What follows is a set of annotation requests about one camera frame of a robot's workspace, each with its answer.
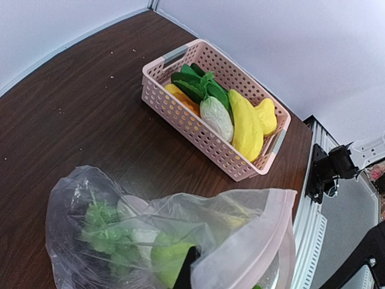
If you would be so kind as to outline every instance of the white backdrop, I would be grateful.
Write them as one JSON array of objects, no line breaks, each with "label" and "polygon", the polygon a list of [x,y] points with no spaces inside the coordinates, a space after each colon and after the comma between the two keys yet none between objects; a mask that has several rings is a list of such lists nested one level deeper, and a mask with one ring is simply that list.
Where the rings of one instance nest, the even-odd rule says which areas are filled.
[{"label": "white backdrop", "polygon": [[161,0],[340,142],[385,129],[385,1]]},{"label": "white backdrop", "polygon": [[101,25],[146,8],[147,3],[148,0],[0,0],[0,96],[25,76],[20,73],[51,52]]}]

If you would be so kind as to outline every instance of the metal frame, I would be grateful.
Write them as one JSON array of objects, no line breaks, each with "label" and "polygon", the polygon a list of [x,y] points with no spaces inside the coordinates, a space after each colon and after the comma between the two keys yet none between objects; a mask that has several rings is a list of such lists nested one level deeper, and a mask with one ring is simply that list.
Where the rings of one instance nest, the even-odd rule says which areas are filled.
[{"label": "metal frame", "polygon": [[[315,119],[309,121],[309,128],[312,130],[312,145],[318,143],[326,151],[329,149],[338,146],[338,143],[330,137],[327,131],[319,124]],[[307,170],[305,175],[305,182],[309,178],[310,164],[312,161],[313,146],[310,149],[309,160],[307,164]],[[306,186],[303,186],[301,192],[300,204],[298,206],[297,216],[294,220],[294,237],[296,245],[296,256],[297,263],[295,266],[295,273],[292,283],[292,288],[310,288],[315,268],[318,264],[318,257],[316,247],[310,246],[313,244],[314,240],[317,240],[319,236],[322,235],[320,241],[317,245],[323,243],[324,231],[321,232],[320,220],[325,219],[321,214],[322,204],[312,202],[311,198],[306,196]],[[308,266],[308,260],[311,259],[314,264],[312,267]]]},{"label": "metal frame", "polygon": [[159,7],[160,0],[149,0],[149,3],[147,5],[148,9],[151,9],[153,11],[157,11]]}]

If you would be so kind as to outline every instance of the yellow toy banana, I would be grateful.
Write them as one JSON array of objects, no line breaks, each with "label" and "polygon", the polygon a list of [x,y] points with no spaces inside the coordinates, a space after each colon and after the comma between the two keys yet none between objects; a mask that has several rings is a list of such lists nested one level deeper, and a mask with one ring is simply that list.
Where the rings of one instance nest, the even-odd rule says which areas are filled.
[{"label": "yellow toy banana", "polygon": [[229,101],[234,115],[233,147],[247,158],[253,142],[253,106],[234,89],[229,90]]},{"label": "yellow toy banana", "polygon": [[277,129],[276,107],[270,98],[265,98],[254,107],[262,125],[264,136],[271,135]]},{"label": "yellow toy banana", "polygon": [[263,129],[251,103],[235,90],[229,90],[234,115],[233,147],[249,161],[255,161],[263,146]]},{"label": "yellow toy banana", "polygon": [[253,106],[251,106],[251,115],[253,116],[253,142],[246,159],[253,162],[257,159],[263,148],[263,128]]}]

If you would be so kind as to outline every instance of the gray floor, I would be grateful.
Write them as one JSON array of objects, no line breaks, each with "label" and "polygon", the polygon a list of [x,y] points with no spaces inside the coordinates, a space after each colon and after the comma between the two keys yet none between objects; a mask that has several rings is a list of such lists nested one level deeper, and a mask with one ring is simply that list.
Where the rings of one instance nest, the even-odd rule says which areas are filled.
[{"label": "gray floor", "polygon": [[[359,180],[341,180],[338,196],[324,197],[321,214],[328,223],[311,289],[319,288],[378,223],[378,199],[363,179]],[[367,288],[364,284],[365,270],[361,270],[344,288]]]}]

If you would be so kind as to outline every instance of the clear plastic bag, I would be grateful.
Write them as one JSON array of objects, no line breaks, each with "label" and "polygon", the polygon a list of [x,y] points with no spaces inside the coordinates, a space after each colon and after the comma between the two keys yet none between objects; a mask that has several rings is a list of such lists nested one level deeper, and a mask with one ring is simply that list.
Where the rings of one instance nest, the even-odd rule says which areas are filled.
[{"label": "clear plastic bag", "polygon": [[[277,255],[294,196],[233,190],[147,202],[99,169],[78,167],[57,183],[48,204],[46,248],[56,286],[172,288],[188,249],[197,246],[202,255],[192,267],[193,288],[240,288],[232,284],[251,272],[251,280],[238,282],[251,289]],[[250,271],[256,260],[264,264]]]}]

